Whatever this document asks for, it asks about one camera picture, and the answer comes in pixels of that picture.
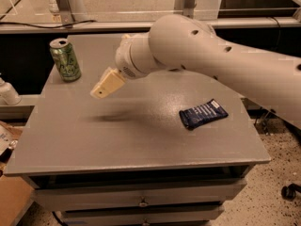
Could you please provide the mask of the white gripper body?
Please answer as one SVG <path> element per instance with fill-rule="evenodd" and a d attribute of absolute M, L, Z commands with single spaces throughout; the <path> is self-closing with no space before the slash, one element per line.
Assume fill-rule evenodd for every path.
<path fill-rule="evenodd" d="M 127 79 L 138 79 L 166 68 L 151 53 L 149 34 L 125 34 L 115 55 L 116 66 Z"/>

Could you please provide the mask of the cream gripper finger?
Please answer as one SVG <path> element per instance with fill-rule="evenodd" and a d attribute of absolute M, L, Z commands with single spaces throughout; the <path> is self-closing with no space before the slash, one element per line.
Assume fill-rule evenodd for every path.
<path fill-rule="evenodd" d="M 105 98 L 124 86 L 126 80 L 118 69 L 108 67 L 100 81 L 94 86 L 90 95 L 94 98 Z"/>

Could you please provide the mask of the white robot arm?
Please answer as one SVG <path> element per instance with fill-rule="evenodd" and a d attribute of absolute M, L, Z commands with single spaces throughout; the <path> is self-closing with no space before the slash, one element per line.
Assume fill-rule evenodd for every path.
<path fill-rule="evenodd" d="M 161 70 L 187 70 L 218 82 L 301 128 L 301 58 L 219 38 L 214 29 L 182 15 L 158 19 L 147 33 L 124 35 L 90 95 L 104 98 L 128 79 Z"/>

